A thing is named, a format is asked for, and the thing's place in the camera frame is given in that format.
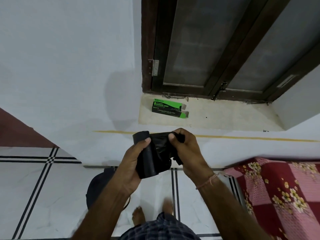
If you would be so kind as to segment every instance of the right hand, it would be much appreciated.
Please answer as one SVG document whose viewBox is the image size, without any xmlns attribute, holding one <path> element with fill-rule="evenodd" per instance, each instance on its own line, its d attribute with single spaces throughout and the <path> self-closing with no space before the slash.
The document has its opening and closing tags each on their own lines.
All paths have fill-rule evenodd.
<svg viewBox="0 0 320 240">
<path fill-rule="evenodd" d="M 177 149 L 178 156 L 183 162 L 184 173 L 196 186 L 203 184 L 214 175 L 214 172 L 203 158 L 196 137 L 182 128 L 176 129 L 174 132 L 185 136 L 184 143 L 179 142 L 173 133 L 168 136 L 170 143 Z"/>
</svg>

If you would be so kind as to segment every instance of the fingernail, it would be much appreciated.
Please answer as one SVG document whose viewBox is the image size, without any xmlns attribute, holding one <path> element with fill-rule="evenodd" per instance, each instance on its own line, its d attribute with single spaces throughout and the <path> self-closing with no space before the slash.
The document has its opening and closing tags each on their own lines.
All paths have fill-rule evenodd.
<svg viewBox="0 0 320 240">
<path fill-rule="evenodd" d="M 168 135 L 168 137 L 169 137 L 170 140 L 172 140 L 172 139 L 174 138 L 174 134 L 173 134 L 173 133 L 170 133 L 170 134 Z"/>
</svg>

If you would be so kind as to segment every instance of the hand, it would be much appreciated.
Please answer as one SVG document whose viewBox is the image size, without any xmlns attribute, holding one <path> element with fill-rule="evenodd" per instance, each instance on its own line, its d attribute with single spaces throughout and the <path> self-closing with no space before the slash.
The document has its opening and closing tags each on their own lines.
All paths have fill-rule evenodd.
<svg viewBox="0 0 320 240">
<path fill-rule="evenodd" d="M 124 154 L 123 159 L 111 179 L 114 187 L 128 197 L 138 188 L 141 179 L 136 171 L 137 159 L 141 151 L 151 142 L 151 138 L 147 138 L 132 145 Z"/>
<path fill-rule="evenodd" d="M 176 129 L 174 132 L 185 136 L 184 143 L 179 142 L 172 133 L 168 136 L 170 143 L 177 149 L 178 156 L 183 162 L 184 173 L 196 186 L 203 184 L 214 173 L 203 158 L 196 137 L 182 128 Z"/>
</svg>

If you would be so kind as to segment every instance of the checkered shorts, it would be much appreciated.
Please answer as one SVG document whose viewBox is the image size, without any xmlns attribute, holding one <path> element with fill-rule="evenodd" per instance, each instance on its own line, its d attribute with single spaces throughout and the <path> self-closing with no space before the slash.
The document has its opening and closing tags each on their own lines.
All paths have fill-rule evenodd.
<svg viewBox="0 0 320 240">
<path fill-rule="evenodd" d="M 160 213 L 156 220 L 147 221 L 142 225 L 127 230 L 120 240 L 138 239 L 197 239 L 200 238 L 186 225 L 179 222 L 174 216 Z"/>
</svg>

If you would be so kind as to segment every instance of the foot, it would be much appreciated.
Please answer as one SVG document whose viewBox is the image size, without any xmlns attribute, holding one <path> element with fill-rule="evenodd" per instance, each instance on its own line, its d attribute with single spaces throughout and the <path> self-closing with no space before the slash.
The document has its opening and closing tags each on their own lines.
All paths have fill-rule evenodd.
<svg viewBox="0 0 320 240">
<path fill-rule="evenodd" d="M 169 198 L 165 198 L 162 205 L 162 211 L 164 213 L 173 215 L 174 214 L 174 206 L 172 204 L 172 200 Z"/>
<path fill-rule="evenodd" d="M 144 213 L 142 211 L 141 206 L 138 206 L 132 213 L 132 221 L 134 226 L 137 226 L 146 222 L 146 218 L 144 217 Z"/>
</svg>

